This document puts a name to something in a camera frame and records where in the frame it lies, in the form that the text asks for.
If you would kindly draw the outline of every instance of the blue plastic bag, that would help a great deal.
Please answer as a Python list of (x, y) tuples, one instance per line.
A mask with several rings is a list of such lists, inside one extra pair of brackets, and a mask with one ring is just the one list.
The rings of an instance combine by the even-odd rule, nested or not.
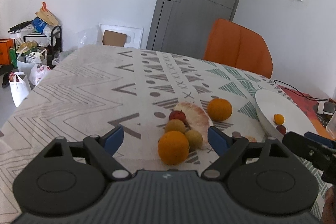
[(43, 33), (48, 39), (50, 40), (51, 31), (53, 29), (53, 26), (47, 24), (45, 21), (40, 19), (39, 17), (36, 17), (31, 24), (34, 26), (37, 32)]

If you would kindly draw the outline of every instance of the cable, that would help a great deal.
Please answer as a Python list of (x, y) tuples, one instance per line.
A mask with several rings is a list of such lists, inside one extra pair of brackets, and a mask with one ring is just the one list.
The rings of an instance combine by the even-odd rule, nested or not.
[(291, 88), (295, 89), (295, 90), (296, 90), (298, 93), (300, 93), (300, 94), (297, 94), (296, 92), (294, 92), (294, 90), (291, 90), (291, 89), (289, 89), (289, 88), (282, 88), (282, 89), (283, 89), (283, 90), (289, 90), (289, 91), (293, 92), (295, 95), (300, 96), (300, 97), (304, 97), (304, 98), (306, 98), (306, 99), (308, 99), (308, 100), (310, 100), (310, 101), (325, 101), (325, 102), (329, 102), (328, 99), (315, 98), (315, 97), (311, 97), (311, 96), (306, 96), (306, 95), (304, 95), (301, 91), (299, 91), (297, 88), (295, 88), (295, 87), (293, 87), (292, 85), (289, 85), (289, 84), (287, 84), (287, 83), (285, 83), (285, 82), (282, 82), (282, 81), (279, 81), (279, 80), (273, 80), (273, 81), (274, 81), (274, 83), (276, 83), (276, 82), (280, 82), (280, 83), (282, 83), (282, 84), (285, 84), (285, 85), (290, 86)]

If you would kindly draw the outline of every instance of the patterned tablecloth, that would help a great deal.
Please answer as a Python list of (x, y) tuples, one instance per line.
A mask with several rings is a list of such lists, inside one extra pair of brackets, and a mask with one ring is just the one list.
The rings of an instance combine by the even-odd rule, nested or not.
[[(111, 46), (85, 46), (46, 77), (0, 132), (0, 223), (19, 212), (11, 188), (14, 178), (57, 136), (81, 141), (124, 127), (124, 143), (114, 157), (129, 171), (167, 170), (157, 152), (158, 139), (175, 104), (193, 102), (207, 110), (213, 98), (225, 98), (232, 116), (214, 125), (226, 134), (240, 132), (263, 141), (255, 93), (272, 90), (287, 96), (273, 81), (251, 72), (176, 54)], [(174, 168), (202, 172), (218, 158), (209, 147), (189, 154)], [(320, 195), (313, 213), (320, 217), (328, 186), (321, 172), (303, 162), (318, 179)]]

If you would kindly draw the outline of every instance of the orange chair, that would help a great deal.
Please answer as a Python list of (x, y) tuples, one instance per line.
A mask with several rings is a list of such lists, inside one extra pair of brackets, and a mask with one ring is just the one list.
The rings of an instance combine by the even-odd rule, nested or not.
[(257, 33), (225, 19), (212, 26), (204, 60), (228, 65), (270, 78), (272, 58), (264, 39)]

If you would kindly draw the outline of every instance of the floor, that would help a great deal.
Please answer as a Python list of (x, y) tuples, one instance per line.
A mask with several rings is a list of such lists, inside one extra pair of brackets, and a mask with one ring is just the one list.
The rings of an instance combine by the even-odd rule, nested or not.
[[(3, 75), (0, 75), (0, 84), (2, 84)], [(16, 110), (16, 106), (14, 105), (11, 88), (8, 86), (6, 88), (2, 88), (0, 86), (0, 129), (3, 124), (8, 120), (8, 118), (12, 115), (12, 113)]]

